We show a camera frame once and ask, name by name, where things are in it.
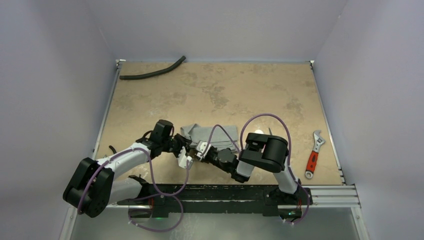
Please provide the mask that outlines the grey cloth napkin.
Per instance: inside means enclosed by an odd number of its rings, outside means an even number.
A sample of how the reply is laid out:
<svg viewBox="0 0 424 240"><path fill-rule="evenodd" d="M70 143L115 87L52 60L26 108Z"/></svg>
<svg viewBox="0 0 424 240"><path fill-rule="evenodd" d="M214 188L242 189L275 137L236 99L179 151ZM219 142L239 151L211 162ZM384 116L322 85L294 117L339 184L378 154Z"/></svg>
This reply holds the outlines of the grey cloth napkin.
<svg viewBox="0 0 424 240"><path fill-rule="evenodd" d="M210 144L218 150L231 149L233 153L237 152L239 145L237 143L239 134L235 125L224 125L224 130L228 133L227 136L224 131L218 126L213 131ZM207 142L213 127L212 126L200 126L197 123L183 126L180 128L180 134L191 140L191 147L196 147L199 142Z"/></svg>

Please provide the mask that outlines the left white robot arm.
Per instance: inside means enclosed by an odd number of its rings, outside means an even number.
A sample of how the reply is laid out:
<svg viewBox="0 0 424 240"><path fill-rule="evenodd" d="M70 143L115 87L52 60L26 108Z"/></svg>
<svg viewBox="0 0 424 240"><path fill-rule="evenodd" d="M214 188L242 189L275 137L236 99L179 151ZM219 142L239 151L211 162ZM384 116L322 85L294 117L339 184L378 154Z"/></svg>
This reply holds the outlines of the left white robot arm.
<svg viewBox="0 0 424 240"><path fill-rule="evenodd" d="M98 160L86 157L80 161L67 184L62 198L77 209L78 214L97 217L107 205L132 200L142 205L153 196L153 184L140 176L118 178L129 170L146 163L162 153L180 158L191 140L174 134L170 121L160 119L129 147Z"/></svg>

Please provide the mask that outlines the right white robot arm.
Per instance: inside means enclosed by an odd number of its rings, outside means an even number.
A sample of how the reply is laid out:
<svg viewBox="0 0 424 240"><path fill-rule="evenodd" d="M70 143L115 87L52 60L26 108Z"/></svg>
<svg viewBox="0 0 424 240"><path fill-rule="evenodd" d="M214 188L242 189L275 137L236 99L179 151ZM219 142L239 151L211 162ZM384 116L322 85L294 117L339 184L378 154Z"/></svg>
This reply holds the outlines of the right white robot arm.
<svg viewBox="0 0 424 240"><path fill-rule="evenodd" d="M229 148L218 150L209 146L206 153L206 143L200 147L200 161L212 164L230 174L236 182L247 182L254 170L259 168L273 173L278 188L268 193L270 198L279 198L288 204L296 203L301 195L299 180L293 178L288 166L288 142L280 137L263 133L249 133L246 146L236 156Z"/></svg>

